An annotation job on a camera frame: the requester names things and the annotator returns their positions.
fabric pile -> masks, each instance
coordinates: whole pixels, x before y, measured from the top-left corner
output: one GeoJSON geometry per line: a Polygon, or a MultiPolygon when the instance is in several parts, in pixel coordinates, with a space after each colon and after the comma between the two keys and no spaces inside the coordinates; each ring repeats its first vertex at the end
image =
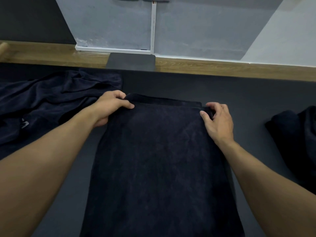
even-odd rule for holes
{"type": "Polygon", "coordinates": [[[88,68],[0,83],[0,159],[65,123],[104,92],[121,88],[120,74],[88,68]]]}
{"type": "Polygon", "coordinates": [[[81,236],[244,236],[200,102],[129,94],[95,156],[81,236]]]}
{"type": "Polygon", "coordinates": [[[266,127],[299,184],[316,194],[316,106],[299,114],[284,111],[266,127]]]}

right hand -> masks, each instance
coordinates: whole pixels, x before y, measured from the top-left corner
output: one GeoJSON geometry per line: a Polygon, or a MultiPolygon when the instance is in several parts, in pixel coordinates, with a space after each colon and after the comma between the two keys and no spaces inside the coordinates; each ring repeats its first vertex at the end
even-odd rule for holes
{"type": "Polygon", "coordinates": [[[205,111],[200,111],[200,115],[204,120],[207,133],[210,137],[217,145],[221,142],[234,141],[234,124],[227,105],[217,102],[209,102],[206,106],[216,112],[213,116],[213,120],[211,120],[205,111]]]}

left hand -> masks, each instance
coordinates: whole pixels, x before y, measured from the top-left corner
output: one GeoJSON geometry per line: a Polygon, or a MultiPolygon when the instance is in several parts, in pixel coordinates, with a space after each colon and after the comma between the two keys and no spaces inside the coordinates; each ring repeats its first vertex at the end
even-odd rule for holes
{"type": "Polygon", "coordinates": [[[133,109],[135,106],[124,99],[126,94],[122,91],[107,91],[91,106],[87,107],[96,115],[94,127],[103,126],[108,122],[108,117],[120,107],[133,109]]]}

forearm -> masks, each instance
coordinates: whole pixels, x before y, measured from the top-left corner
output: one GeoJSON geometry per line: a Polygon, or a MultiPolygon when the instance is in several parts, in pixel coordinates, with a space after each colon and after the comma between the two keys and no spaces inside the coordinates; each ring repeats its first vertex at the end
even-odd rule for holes
{"type": "Polygon", "coordinates": [[[316,195],[272,171],[237,143],[218,145],[268,236],[316,236],[316,195]]]}
{"type": "Polygon", "coordinates": [[[84,109],[0,161],[0,236],[32,234],[95,122],[84,109]]]}

wooden ledge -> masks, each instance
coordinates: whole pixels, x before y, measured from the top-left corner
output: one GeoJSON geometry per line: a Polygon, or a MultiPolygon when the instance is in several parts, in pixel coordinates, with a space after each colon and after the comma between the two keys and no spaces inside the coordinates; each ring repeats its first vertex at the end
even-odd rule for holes
{"type": "MultiPolygon", "coordinates": [[[[75,45],[5,41],[9,50],[1,61],[6,63],[42,64],[104,68],[108,53],[76,51],[75,45]]],[[[316,81],[316,67],[247,64],[156,58],[160,72],[316,81]]]]}

